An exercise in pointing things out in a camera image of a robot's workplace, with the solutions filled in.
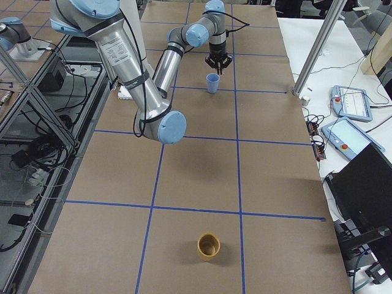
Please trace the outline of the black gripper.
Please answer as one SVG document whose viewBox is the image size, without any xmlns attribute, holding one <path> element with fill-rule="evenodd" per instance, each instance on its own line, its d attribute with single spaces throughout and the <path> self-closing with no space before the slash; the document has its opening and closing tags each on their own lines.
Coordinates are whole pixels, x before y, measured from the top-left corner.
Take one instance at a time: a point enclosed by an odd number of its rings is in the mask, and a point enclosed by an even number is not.
<svg viewBox="0 0 392 294">
<path fill-rule="evenodd" d="M 223 75 L 223 68 L 227 68 L 232 62 L 232 56 L 225 54 L 212 54 L 205 58 L 205 62 L 211 68 L 216 68 L 217 74 Z"/>
</svg>

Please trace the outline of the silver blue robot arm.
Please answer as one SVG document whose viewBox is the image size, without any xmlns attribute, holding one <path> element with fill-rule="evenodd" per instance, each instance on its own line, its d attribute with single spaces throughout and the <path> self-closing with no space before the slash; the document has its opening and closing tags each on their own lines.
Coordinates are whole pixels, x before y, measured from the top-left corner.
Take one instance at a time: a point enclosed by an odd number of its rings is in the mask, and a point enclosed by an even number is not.
<svg viewBox="0 0 392 294">
<path fill-rule="evenodd" d="M 114 71 L 138 110 L 135 125 L 140 134 L 165 145 L 179 142 L 186 118 L 172 109 L 167 92 L 187 47 L 208 43 L 206 63 L 220 74 L 232 61 L 226 51 L 225 4 L 209 1 L 199 20 L 168 33 L 167 48 L 154 73 L 145 61 L 139 17 L 127 17 L 119 1 L 50 1 L 50 21 L 55 31 L 86 37 L 96 43 L 106 68 Z"/>
</svg>

